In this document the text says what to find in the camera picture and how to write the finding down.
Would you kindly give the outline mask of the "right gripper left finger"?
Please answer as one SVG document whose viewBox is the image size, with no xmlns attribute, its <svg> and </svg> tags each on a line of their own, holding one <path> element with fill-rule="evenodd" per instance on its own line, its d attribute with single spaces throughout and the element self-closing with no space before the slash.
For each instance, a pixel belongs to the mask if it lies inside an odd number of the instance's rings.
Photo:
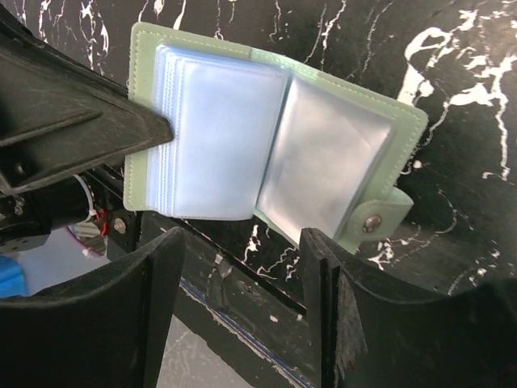
<svg viewBox="0 0 517 388">
<path fill-rule="evenodd" d="M 2 386 L 156 386 L 184 259 L 174 227 L 77 278 L 2 299 Z"/>
</svg>

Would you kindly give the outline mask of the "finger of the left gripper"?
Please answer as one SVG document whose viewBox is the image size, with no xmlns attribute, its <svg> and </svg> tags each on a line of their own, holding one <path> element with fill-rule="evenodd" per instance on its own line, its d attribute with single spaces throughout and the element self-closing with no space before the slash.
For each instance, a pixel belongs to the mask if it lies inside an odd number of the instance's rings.
<svg viewBox="0 0 517 388">
<path fill-rule="evenodd" d="M 1 193 L 56 183 L 170 141 L 168 121 L 1 9 Z"/>
</svg>

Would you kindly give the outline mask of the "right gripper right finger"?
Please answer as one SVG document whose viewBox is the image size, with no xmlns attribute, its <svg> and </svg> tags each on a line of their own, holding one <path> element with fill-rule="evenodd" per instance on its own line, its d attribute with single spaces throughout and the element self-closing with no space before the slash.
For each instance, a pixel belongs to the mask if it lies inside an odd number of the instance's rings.
<svg viewBox="0 0 517 388">
<path fill-rule="evenodd" d="M 317 229 L 301 232 L 299 248 L 317 386 L 515 386 L 515 280 L 444 296 Z"/>
</svg>

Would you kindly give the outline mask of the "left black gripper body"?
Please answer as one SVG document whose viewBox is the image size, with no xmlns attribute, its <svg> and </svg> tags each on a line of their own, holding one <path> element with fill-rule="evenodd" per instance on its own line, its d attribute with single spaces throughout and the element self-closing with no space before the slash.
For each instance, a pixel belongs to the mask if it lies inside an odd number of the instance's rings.
<svg viewBox="0 0 517 388">
<path fill-rule="evenodd" d="M 123 175 L 102 165 L 30 192 L 1 195 L 1 253 L 29 251 L 54 230 L 91 222 L 106 238 L 122 209 Z"/>
</svg>

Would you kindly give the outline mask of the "green card holder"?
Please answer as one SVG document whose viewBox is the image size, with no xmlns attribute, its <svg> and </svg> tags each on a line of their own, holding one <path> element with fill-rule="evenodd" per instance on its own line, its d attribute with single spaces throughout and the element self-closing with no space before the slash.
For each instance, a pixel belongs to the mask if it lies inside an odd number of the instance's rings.
<svg viewBox="0 0 517 388">
<path fill-rule="evenodd" d="M 353 252 L 412 207 L 396 182 L 427 114 L 289 57 L 138 22 L 128 96 L 173 137 L 125 159 L 126 209 L 258 217 L 293 244 L 311 227 Z"/>
</svg>

